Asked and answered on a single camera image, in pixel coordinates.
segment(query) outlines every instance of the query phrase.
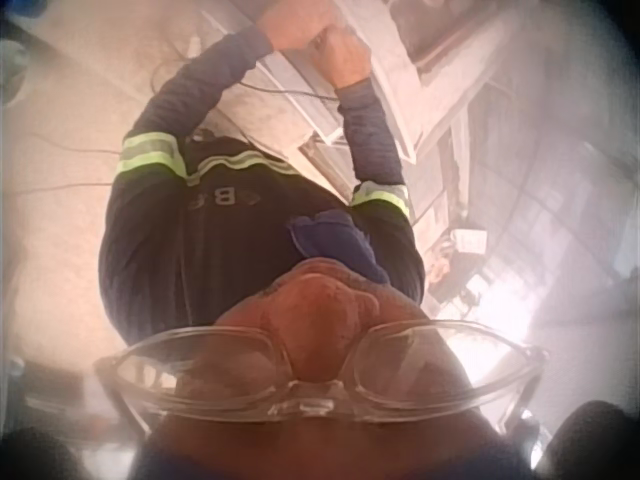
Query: clear safety glasses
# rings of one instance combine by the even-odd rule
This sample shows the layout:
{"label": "clear safety glasses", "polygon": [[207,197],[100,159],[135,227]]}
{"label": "clear safety glasses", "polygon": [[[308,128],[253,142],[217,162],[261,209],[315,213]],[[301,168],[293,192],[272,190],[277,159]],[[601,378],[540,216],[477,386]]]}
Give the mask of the clear safety glasses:
{"label": "clear safety glasses", "polygon": [[507,410],[516,413],[545,361],[543,350],[476,323],[391,323],[363,335],[337,378],[309,383],[263,331],[211,326],[155,335],[102,359],[97,372],[112,398],[133,411],[224,422],[407,422],[507,394],[514,395]]}

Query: worker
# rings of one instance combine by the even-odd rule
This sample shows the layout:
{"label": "worker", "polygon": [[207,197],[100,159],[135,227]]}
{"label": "worker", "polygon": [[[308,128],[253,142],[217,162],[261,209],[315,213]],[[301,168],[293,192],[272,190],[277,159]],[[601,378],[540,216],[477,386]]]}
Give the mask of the worker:
{"label": "worker", "polygon": [[[181,68],[126,135],[99,270],[106,312],[128,344],[181,327],[252,329],[282,346],[297,380],[325,384],[372,328],[428,322],[407,188],[370,53],[340,23],[330,0],[280,0]],[[308,47],[340,101],[359,181],[349,205],[243,141],[190,138],[258,60]],[[465,382],[448,361],[456,375],[447,381]],[[449,476],[433,478],[527,472],[469,409],[384,426],[168,415],[133,478],[382,479],[442,469]]]}

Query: nose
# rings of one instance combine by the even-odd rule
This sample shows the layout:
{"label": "nose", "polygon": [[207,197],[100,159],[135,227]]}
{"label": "nose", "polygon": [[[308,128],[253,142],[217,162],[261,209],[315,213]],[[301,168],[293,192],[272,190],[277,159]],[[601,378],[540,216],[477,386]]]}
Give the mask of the nose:
{"label": "nose", "polygon": [[322,274],[302,274],[270,297],[263,328],[284,345],[299,380],[327,382],[338,376],[378,311],[369,293]]}

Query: fist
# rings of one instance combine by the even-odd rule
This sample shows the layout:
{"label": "fist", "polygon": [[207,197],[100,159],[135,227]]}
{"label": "fist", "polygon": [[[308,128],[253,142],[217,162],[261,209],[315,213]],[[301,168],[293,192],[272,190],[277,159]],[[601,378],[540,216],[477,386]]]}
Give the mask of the fist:
{"label": "fist", "polygon": [[274,50],[303,49],[338,21],[333,0],[278,0],[258,20]]}
{"label": "fist", "polygon": [[346,28],[327,28],[311,52],[316,68],[336,90],[371,76],[371,52]]}

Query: eyeglass frame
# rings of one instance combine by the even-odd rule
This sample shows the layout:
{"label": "eyeglass frame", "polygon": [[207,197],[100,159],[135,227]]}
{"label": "eyeglass frame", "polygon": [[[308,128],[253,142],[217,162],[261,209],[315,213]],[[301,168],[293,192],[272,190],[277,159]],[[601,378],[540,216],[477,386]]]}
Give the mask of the eyeglass frame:
{"label": "eyeglass frame", "polygon": [[[501,343],[520,353],[526,360],[525,367],[520,371],[507,374],[504,377],[500,377],[486,385],[467,389],[465,392],[460,394],[449,395],[447,399],[448,401],[446,402],[448,406],[446,407],[443,406],[443,404],[418,406],[416,405],[417,402],[398,402],[390,401],[388,399],[382,400],[381,398],[375,398],[378,396],[373,392],[368,392],[362,386],[357,385],[358,382],[355,379],[356,369],[353,367],[353,364],[358,352],[362,349],[363,345],[366,345],[367,341],[372,341],[375,339],[376,335],[390,335],[392,333],[400,333],[418,327],[426,327],[434,329],[435,331],[442,328],[463,328],[482,333],[483,335],[497,339]],[[242,400],[242,398],[238,398],[232,401],[233,403],[236,403],[235,408],[231,408],[230,406],[207,407],[207,411],[213,410],[222,412],[222,415],[220,416],[211,416],[196,414],[189,411],[180,411],[180,409],[175,408],[178,404],[182,404],[180,405],[182,407],[193,408],[195,406],[194,404],[202,404],[204,402],[182,400],[173,396],[150,392],[146,388],[125,381],[118,376],[118,367],[123,364],[132,352],[135,352],[142,347],[172,338],[179,338],[180,336],[195,336],[207,332],[250,335],[253,338],[259,337],[260,339],[265,340],[274,353],[274,361],[277,360],[277,363],[274,363],[274,368],[277,372],[276,379],[280,378],[281,374],[286,373],[283,378],[286,378],[287,381],[283,381],[281,383],[274,381],[271,387],[269,387],[269,389],[273,389],[273,391],[270,390],[267,392],[267,390],[265,390],[261,393],[250,396],[253,397],[250,399],[248,397],[244,397],[248,398],[244,406],[246,407],[249,404],[256,404],[257,407],[254,409],[243,409],[244,413],[237,413],[240,408],[242,408],[242,406],[238,404],[238,401]],[[442,339],[442,341],[446,347],[446,341],[444,339]],[[529,401],[533,397],[547,358],[547,352],[543,349],[510,340],[496,330],[477,322],[458,320],[403,321],[378,325],[365,332],[351,347],[351,350],[340,369],[340,373],[334,380],[324,383],[311,383],[300,381],[294,377],[286,349],[277,341],[277,339],[273,338],[267,332],[256,328],[211,325],[205,327],[187,327],[169,330],[153,335],[136,343],[135,345],[132,345],[131,347],[126,348],[116,355],[98,360],[95,364],[95,371],[105,389],[105,392],[107,393],[107,396],[111,399],[114,406],[125,418],[128,419],[129,423],[131,423],[134,429],[143,437],[148,436],[151,429],[136,410],[129,404],[128,400],[125,398],[126,394],[133,394],[133,396],[136,397],[136,400],[142,400],[143,402],[145,402],[146,397],[147,400],[145,403],[148,402],[147,406],[150,404],[151,410],[170,412],[174,415],[207,421],[264,423],[279,422],[295,417],[328,417],[348,418],[352,421],[366,423],[402,423],[417,422],[477,408],[483,404],[501,398],[508,392],[511,392],[510,387],[518,387],[520,391],[518,392],[517,398],[507,408],[507,411],[498,425],[498,429],[502,431],[501,433],[506,433],[507,430],[511,429],[510,426],[514,425],[517,419],[521,417]],[[324,387],[329,388],[329,392],[324,396],[316,398],[309,398],[300,395],[294,396],[292,392],[295,387],[298,386],[304,386],[305,390],[311,392],[317,392],[321,387]],[[332,387],[338,388],[338,391],[343,395],[342,398],[331,395]],[[471,394],[473,394],[474,398],[462,398],[465,396],[469,397]],[[163,403],[162,401],[158,402],[158,398],[162,397],[169,397],[167,398],[167,403]],[[310,403],[311,401],[319,401],[319,403],[316,403],[314,408]],[[323,406],[323,401],[332,402],[333,407],[327,408],[328,404]],[[346,408],[343,411],[336,410],[336,402],[339,402],[342,407],[348,405],[350,408]],[[284,413],[270,413],[274,407],[288,408],[288,411],[284,411]],[[257,412],[262,412],[263,415],[257,417],[255,416],[255,413]]]}

